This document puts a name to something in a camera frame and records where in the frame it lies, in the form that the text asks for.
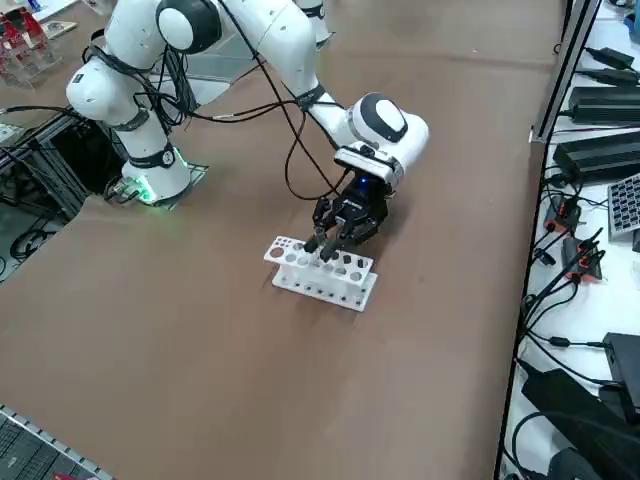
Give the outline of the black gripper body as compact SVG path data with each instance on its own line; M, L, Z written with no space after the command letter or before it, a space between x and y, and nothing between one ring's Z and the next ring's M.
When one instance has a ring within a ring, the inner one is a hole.
M388 215L391 186L384 180L356 173L332 201L331 217L337 240L368 240L376 235Z

